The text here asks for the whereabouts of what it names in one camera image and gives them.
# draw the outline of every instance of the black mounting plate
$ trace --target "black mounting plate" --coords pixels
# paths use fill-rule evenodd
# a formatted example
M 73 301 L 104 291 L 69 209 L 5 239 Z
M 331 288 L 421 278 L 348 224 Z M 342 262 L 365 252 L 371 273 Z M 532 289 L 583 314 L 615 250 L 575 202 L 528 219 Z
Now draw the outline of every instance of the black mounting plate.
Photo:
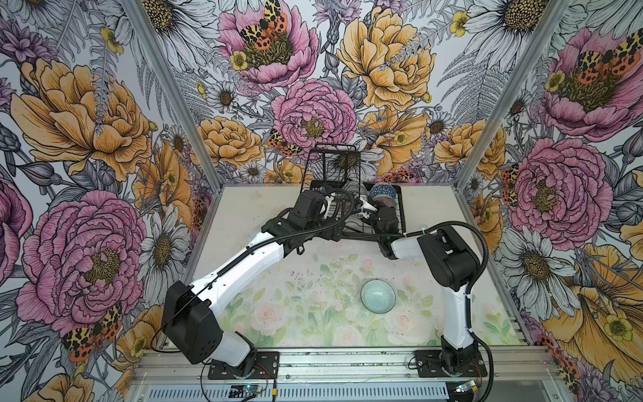
M 255 365 L 262 365 L 266 368 L 266 377 L 268 379 L 277 378 L 279 372 L 279 352 L 257 352 Z M 266 380 L 263 370 L 254 368 L 246 379 L 261 379 Z M 210 370 L 208 370 L 208 379 L 238 379 L 230 371 L 230 366 L 222 361 L 212 360 L 210 363 Z
M 415 363 L 417 366 L 417 375 L 420 378 L 461 378 L 461 377 L 484 377 L 487 375 L 487 367 L 484 365 L 480 351 L 476 353 L 475 358 L 471 362 L 457 367 L 457 372 L 461 373 L 459 376 L 448 374 L 442 369 L 442 360 L 440 358 L 440 349 L 415 351 Z

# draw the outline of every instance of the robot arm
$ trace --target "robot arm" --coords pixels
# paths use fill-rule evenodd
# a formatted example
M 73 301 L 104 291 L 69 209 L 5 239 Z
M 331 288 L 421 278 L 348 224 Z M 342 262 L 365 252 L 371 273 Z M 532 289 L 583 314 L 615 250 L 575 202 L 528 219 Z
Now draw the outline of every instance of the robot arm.
M 301 248 L 303 252 L 305 241 L 316 236 L 340 239 L 343 221 L 337 221 L 332 228 L 325 224 L 334 221 L 333 217 L 327 219 L 327 207 L 332 200 L 332 194 L 329 195 L 312 190 L 302 192 L 292 210 L 270 219 L 246 248 L 219 269 L 189 286 L 176 282 L 170 287 L 161 328 L 191 363 L 211 358 L 227 363 L 237 377 L 246 377 L 251 372 L 256 349 L 243 335 L 223 331 L 217 319 L 232 298 L 259 273 L 293 250 L 300 253 Z M 367 213 L 375 214 L 377 219 L 379 211 L 374 212 L 375 208 L 366 203 L 361 206 L 366 207 L 362 212 L 369 209 Z M 457 373 L 458 368 L 478 355 L 478 344 L 470 330 L 467 294 L 467 285 L 480 273 L 477 256 L 451 226 L 419 237 L 381 243 L 380 248 L 388 248 L 383 252 L 393 259 L 426 259 L 433 277 L 443 287 L 444 309 L 449 317 L 442 337 L 442 366 Z

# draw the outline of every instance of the blue patterned bowl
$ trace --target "blue patterned bowl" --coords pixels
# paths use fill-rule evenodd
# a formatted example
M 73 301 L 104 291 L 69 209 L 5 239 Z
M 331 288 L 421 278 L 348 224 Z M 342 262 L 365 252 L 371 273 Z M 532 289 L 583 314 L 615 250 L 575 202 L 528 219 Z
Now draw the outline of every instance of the blue patterned bowl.
M 364 307 L 375 314 L 383 314 L 395 305 L 395 291 L 383 280 L 373 279 L 362 286 L 361 299 Z
M 389 197 L 392 199 L 397 198 L 397 192 L 395 188 L 388 183 L 378 183 L 370 188 L 368 193 L 372 199 L 377 199 L 378 197 Z

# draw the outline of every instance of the white daisy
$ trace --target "white daisy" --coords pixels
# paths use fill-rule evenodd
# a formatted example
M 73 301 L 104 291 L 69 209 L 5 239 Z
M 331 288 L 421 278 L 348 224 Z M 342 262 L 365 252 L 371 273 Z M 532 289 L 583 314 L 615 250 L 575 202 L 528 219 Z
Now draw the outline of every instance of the white daisy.
M 480 173 L 474 171 L 467 180 L 467 184 L 464 185 L 464 197 L 469 201 L 480 197 L 483 187 L 484 178 Z
M 439 137 L 446 134 L 454 125 L 455 120 L 449 113 L 435 112 L 430 114 L 429 121 L 426 124 L 426 130 L 430 134 L 429 137 Z
M 329 180 L 343 181 L 344 179 L 357 179 L 360 181 L 369 181 L 377 176 L 377 167 L 379 160 L 384 158 L 382 149 L 368 149 L 366 150 L 368 140 L 366 138 L 358 138 L 352 143 L 356 148 L 346 145 L 335 145 L 333 149 L 339 151 L 357 151 L 357 154 L 326 154 L 325 155 L 325 177 Z M 317 158 L 314 164 L 311 165 L 311 172 L 317 178 L 324 177 L 324 166 L 322 158 Z
M 529 45 L 548 0 L 473 0 L 464 29 L 475 35 L 465 53 L 477 52 L 475 63 L 489 59 L 500 72 L 511 70 Z
M 526 89 L 522 89 L 514 103 L 511 104 L 509 111 L 507 112 L 506 119 L 517 122 L 522 117 L 522 115 L 525 114 L 525 111 L 527 110 L 527 107 L 532 100 L 533 96 L 531 96 L 529 91 L 527 91 Z
M 266 168 L 257 162 L 251 162 L 243 165 L 239 169 L 239 176 L 248 180 L 250 183 L 263 183 L 266 178 Z
M 38 28 L 60 28 L 69 15 L 60 0 L 5 0 L 9 11 Z
M 161 222 L 158 212 L 153 212 L 152 237 L 141 242 L 138 280 L 145 280 L 143 299 L 147 306 L 164 303 L 167 289 L 183 276 L 190 232 L 183 220 L 177 224 L 178 219 L 179 210 L 171 204 L 165 212 L 165 222 Z
M 217 82 L 208 88 L 206 94 L 208 103 L 219 112 L 230 112 L 239 106 L 237 88 L 231 81 Z
M 558 308 L 570 317 L 581 303 L 561 278 L 571 277 L 576 270 L 567 261 L 551 257 L 552 241 L 537 232 L 507 229 L 496 252 L 496 259 L 505 267 L 503 276 L 510 288 L 517 288 L 521 308 L 533 309 L 541 320 L 560 314 L 552 306 L 554 297 Z
M 587 20 L 587 28 L 601 27 L 601 36 L 614 30 L 612 37 L 618 39 L 643 28 L 643 1 L 639 0 L 591 0 L 587 11 L 594 12 Z
M 131 44 L 138 65 L 143 60 L 141 45 L 125 14 L 122 3 L 131 0 L 97 0 L 107 26 L 116 34 L 116 41 Z M 142 0 L 152 26 L 161 42 L 161 49 L 172 67 L 178 71 L 205 67 L 204 55 L 213 51 L 209 44 L 217 37 L 214 12 L 216 3 L 209 0 Z
M 554 28 L 552 35 L 552 47 L 561 51 L 567 45 L 567 41 L 578 32 L 578 26 L 587 19 L 587 13 L 582 5 L 568 7 L 563 14 L 563 19 Z
M 259 0 L 219 0 L 219 8 L 222 12 L 234 10 L 235 6 L 242 14 L 246 13 L 248 6 L 254 11 L 259 11 Z

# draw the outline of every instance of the fern leaf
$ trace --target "fern leaf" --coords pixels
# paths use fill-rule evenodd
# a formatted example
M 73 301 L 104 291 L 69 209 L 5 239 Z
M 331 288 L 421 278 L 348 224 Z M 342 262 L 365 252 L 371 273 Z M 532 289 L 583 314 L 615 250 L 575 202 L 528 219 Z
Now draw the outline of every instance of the fern leaf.
M 83 27 L 87 26 L 88 21 L 78 0 L 58 0 L 57 2 L 65 10 L 66 20 L 61 26 L 49 27 L 45 30 L 51 34 L 50 40 L 55 43 L 59 54 L 67 59 L 66 53 L 68 53 L 73 62 L 76 59 L 74 54 L 85 47 Z

